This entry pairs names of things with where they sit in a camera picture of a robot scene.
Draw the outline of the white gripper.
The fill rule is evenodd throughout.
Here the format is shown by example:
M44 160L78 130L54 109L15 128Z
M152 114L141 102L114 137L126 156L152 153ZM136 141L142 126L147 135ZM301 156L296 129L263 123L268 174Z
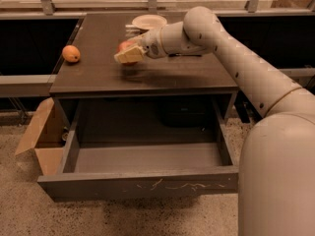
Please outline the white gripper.
M150 29L144 34L134 35L127 41L141 42L139 45L130 45L121 48L115 55L114 59L120 64L137 63L144 59L145 54L150 58L158 59L167 55L161 43L161 29Z

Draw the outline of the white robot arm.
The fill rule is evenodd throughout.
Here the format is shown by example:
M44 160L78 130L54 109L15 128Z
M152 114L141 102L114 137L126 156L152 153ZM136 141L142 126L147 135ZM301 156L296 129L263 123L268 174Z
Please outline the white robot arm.
M210 9L133 37L114 58L211 52L261 116L239 161L239 236L315 236L315 95L231 36Z

